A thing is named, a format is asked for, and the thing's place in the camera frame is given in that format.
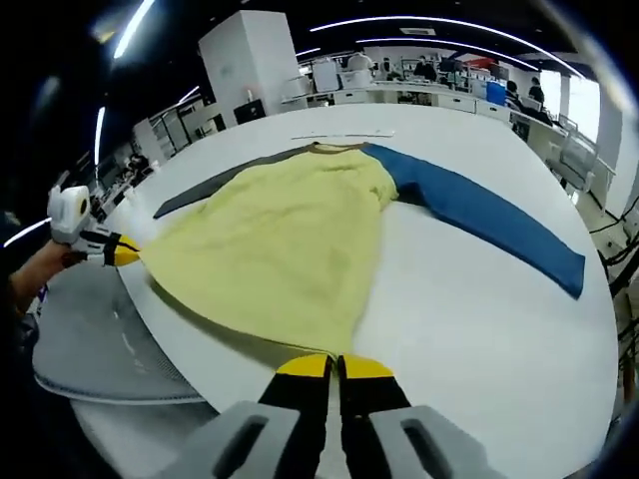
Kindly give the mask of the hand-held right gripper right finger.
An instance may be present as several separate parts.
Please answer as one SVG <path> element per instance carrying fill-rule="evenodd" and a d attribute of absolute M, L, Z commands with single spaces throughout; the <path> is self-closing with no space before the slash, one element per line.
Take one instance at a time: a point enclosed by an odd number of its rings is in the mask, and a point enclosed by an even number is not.
<path fill-rule="evenodd" d="M 341 447 L 352 478 L 501 478 L 484 446 L 435 409 L 413 405 L 393 372 L 337 360 Z"/>

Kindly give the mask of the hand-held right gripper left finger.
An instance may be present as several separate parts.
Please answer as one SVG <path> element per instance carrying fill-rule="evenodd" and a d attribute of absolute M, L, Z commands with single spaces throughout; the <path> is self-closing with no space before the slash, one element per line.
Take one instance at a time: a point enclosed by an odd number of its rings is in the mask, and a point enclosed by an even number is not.
<path fill-rule="evenodd" d="M 190 436 L 166 478 L 313 478 L 325 443 L 332 359 L 294 358 L 256 402 L 240 401 Z"/>

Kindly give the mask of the person's left hand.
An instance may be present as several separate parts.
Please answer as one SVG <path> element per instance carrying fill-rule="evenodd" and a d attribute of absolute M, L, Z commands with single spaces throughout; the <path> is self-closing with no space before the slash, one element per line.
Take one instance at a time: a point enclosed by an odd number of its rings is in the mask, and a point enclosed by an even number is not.
<path fill-rule="evenodd" d="M 68 244 L 52 240 L 43 245 L 35 254 L 38 271 L 53 276 L 87 259 L 83 251 L 72 249 Z"/>

